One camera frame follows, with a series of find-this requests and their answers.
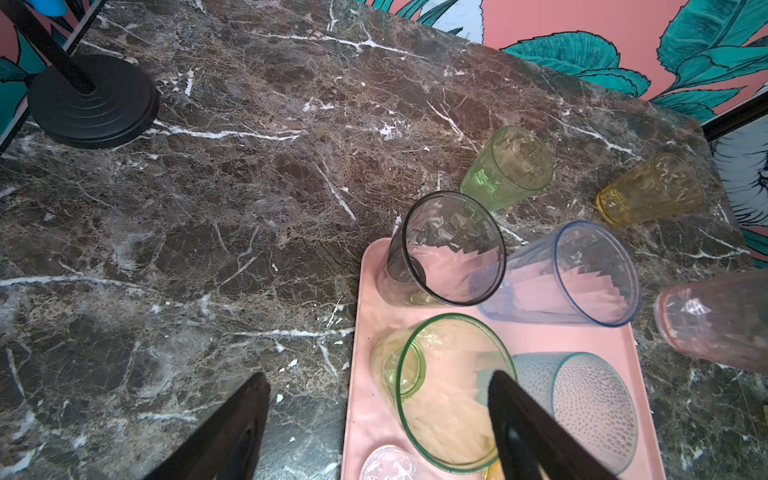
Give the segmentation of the frosted teal cup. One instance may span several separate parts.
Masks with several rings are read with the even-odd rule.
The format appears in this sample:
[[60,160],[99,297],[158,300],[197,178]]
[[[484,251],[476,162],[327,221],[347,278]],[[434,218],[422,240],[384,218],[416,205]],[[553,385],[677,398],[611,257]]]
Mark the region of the frosted teal cup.
[[512,357],[520,386],[612,474],[634,459],[636,409],[619,373],[588,352],[525,353]]

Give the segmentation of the short pink glass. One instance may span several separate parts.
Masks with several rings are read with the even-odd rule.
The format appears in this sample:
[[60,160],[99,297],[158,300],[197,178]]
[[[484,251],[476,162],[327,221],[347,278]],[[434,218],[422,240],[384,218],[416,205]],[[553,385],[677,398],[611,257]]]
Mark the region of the short pink glass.
[[654,304],[675,350],[748,372],[767,372],[767,271],[728,273],[662,291]]

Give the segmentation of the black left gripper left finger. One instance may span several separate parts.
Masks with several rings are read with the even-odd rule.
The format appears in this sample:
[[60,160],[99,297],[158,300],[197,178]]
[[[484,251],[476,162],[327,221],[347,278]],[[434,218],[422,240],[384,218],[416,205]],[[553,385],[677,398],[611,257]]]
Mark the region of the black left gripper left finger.
[[148,479],[251,479],[267,423],[270,385],[253,374]]

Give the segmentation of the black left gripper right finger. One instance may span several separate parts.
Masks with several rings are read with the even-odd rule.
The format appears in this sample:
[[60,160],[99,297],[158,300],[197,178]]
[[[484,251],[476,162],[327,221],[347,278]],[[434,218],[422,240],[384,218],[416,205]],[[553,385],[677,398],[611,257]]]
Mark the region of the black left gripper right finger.
[[493,372],[488,409],[507,479],[613,479],[506,372]]

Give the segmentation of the tall smoky grey glass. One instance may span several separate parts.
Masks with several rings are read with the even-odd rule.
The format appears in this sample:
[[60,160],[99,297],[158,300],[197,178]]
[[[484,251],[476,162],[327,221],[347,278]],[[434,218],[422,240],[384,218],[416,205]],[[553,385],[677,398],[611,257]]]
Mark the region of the tall smoky grey glass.
[[506,248],[500,228],[476,200],[454,191],[420,198],[395,230],[376,273],[394,306],[476,306],[502,284]]

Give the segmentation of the tall yellow glass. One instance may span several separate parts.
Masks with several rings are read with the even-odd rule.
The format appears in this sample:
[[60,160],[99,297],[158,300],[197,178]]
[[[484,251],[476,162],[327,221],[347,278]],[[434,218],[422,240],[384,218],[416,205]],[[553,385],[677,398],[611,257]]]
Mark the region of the tall yellow glass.
[[496,460],[490,467],[484,470],[482,480],[505,480],[501,462]]

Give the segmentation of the tall clear glass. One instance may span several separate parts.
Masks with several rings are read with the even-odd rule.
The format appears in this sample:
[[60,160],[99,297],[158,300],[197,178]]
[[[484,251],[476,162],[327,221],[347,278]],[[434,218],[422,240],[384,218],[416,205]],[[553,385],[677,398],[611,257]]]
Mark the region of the tall clear glass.
[[365,460],[360,480],[416,480],[417,462],[403,449],[384,445],[375,449]]

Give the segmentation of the tall blue glass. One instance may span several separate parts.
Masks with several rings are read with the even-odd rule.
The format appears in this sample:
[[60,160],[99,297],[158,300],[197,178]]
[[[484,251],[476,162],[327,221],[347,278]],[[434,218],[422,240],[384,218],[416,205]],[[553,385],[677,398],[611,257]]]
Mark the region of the tall blue glass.
[[621,241],[592,222],[570,222],[506,259],[499,289],[479,305],[492,320],[618,328],[636,316],[639,277]]

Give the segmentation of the tall green glass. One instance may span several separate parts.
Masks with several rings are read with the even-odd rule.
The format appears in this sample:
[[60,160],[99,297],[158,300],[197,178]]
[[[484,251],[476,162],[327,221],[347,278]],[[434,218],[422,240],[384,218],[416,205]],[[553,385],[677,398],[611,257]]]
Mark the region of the tall green glass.
[[498,335],[445,313],[396,330],[373,348],[370,371],[416,451],[434,467],[472,474],[498,458],[488,408],[493,374],[517,376]]

